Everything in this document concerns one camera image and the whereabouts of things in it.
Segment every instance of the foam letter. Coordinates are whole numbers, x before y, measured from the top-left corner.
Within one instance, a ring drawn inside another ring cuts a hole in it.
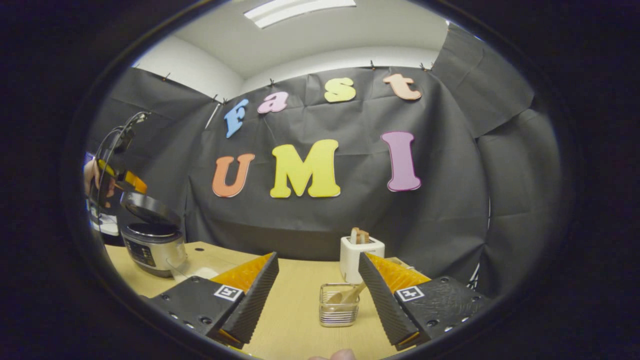
[[[382,81],[386,84],[391,84],[391,88],[398,97],[404,100],[417,100],[420,99],[422,94],[417,90],[411,90],[408,84],[413,84],[413,79],[403,78],[400,74],[393,74],[387,76]]]
[[[276,92],[264,98],[264,102],[258,107],[258,112],[266,114],[269,111],[277,113],[287,107],[288,92]]]
[[[420,187],[420,179],[415,177],[411,142],[413,135],[405,131],[391,131],[380,136],[389,145],[391,155],[391,180],[387,187],[393,192],[405,192]]]
[[[230,138],[238,129],[242,126],[242,122],[238,121],[244,118],[244,107],[249,103],[249,100],[245,99],[235,105],[231,111],[225,115],[227,121],[227,138]]]
[[[311,146],[305,162],[302,162],[293,145],[280,145],[273,149],[276,157],[276,179],[271,189],[271,197],[289,197],[291,189],[302,196],[313,176],[309,195],[311,197],[334,197],[340,195],[340,187],[335,184],[333,173],[333,153],[338,148],[335,140],[320,140]]]
[[[328,102],[349,101],[356,96],[356,89],[351,87],[353,80],[349,78],[331,79],[324,84],[324,98]]]
[[[242,154],[238,156],[240,167],[238,168],[236,181],[231,186],[226,184],[225,179],[227,178],[229,165],[234,160],[233,156],[224,156],[216,160],[216,172],[213,174],[213,182],[211,183],[213,193],[219,197],[234,197],[240,193],[244,188],[246,175],[249,172],[249,163],[251,163],[253,159],[255,159],[254,154]]]

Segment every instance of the person's hand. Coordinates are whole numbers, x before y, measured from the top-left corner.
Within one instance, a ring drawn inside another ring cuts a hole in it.
[[[98,163],[93,158],[89,161],[83,168],[84,173],[84,193],[89,196],[89,191],[91,190],[91,181],[95,183],[95,186],[100,188],[100,170],[98,169]],[[109,190],[107,190],[106,197],[112,197],[115,193],[116,180],[112,177],[109,178]],[[105,208],[110,208],[111,204],[109,202],[105,203]]]
[[[331,355],[330,359],[321,356],[313,356],[310,357],[309,360],[356,360],[356,355],[350,348],[343,348],[342,350],[334,353],[334,355]]]

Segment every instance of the wooden table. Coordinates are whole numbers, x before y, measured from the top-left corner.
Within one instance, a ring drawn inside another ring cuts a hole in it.
[[[257,257],[202,242],[188,243],[186,250],[189,257],[188,267],[183,270],[186,275],[202,268],[222,273]],[[107,246],[107,252],[124,281],[140,295],[154,297],[177,283],[175,279],[163,279],[140,269],[124,247]],[[360,310],[352,326],[320,325],[320,285],[344,282],[337,261],[279,259],[279,266],[280,273],[244,352],[267,360],[329,358],[342,348],[353,349],[358,360],[381,359],[398,353],[389,344],[367,289],[360,294]]]

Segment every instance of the ceiling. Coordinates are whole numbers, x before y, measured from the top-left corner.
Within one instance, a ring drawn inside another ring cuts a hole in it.
[[[243,78],[326,51],[400,46],[439,51],[444,19],[407,0],[355,0],[354,8],[321,10],[260,29],[243,13],[268,0],[234,0],[178,30],[185,40]]]

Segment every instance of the ceiling light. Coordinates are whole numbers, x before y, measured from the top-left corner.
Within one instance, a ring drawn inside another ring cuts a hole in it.
[[[318,10],[356,6],[354,0],[273,0],[244,13],[260,29],[278,21]]]

